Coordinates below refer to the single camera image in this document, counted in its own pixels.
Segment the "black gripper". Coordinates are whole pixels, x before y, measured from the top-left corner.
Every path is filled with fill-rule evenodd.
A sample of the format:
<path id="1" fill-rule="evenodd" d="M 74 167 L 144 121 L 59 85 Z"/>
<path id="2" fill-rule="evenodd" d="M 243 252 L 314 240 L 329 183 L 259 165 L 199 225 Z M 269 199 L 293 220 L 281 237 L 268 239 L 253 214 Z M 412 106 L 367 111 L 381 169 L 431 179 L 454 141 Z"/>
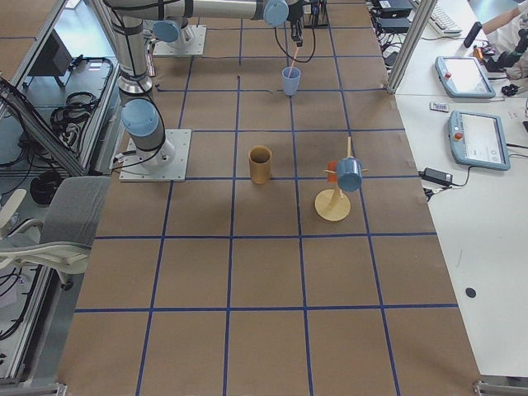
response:
<path id="1" fill-rule="evenodd" d="M 289 1 L 290 36 L 296 46 L 303 45 L 302 23 L 297 21 L 302 21 L 305 26 L 312 26 L 317 6 L 317 1 Z"/>

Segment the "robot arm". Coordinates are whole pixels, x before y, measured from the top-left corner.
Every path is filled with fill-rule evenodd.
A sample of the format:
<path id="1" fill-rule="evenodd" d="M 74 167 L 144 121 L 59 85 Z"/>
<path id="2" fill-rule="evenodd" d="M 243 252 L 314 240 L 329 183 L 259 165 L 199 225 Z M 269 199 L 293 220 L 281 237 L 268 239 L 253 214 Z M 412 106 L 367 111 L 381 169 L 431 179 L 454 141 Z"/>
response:
<path id="1" fill-rule="evenodd" d="M 122 96 L 146 99 L 152 91 L 146 39 L 182 48 L 194 40 L 191 17 L 264 21 L 276 28 L 288 21 L 291 38 L 303 44 L 304 1 L 104 1 L 110 14 Z"/>
<path id="2" fill-rule="evenodd" d="M 185 17 L 154 22 L 153 35 L 175 48 L 188 46 L 195 39 L 195 33 Z"/>

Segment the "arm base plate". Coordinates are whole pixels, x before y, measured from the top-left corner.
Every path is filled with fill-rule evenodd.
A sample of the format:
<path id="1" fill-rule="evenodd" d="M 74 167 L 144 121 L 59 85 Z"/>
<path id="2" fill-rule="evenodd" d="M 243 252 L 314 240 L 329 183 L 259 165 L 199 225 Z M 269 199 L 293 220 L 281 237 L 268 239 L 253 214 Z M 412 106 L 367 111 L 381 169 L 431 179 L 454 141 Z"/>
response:
<path id="1" fill-rule="evenodd" d="M 132 138 L 127 149 L 132 150 L 120 165 L 121 182 L 183 182 L 191 146 L 191 129 L 166 129 L 166 141 L 156 153 L 138 151 Z"/>
<path id="2" fill-rule="evenodd" d="M 205 49 L 205 25 L 180 27 L 174 21 L 159 21 L 153 26 L 156 57 L 201 56 Z"/>

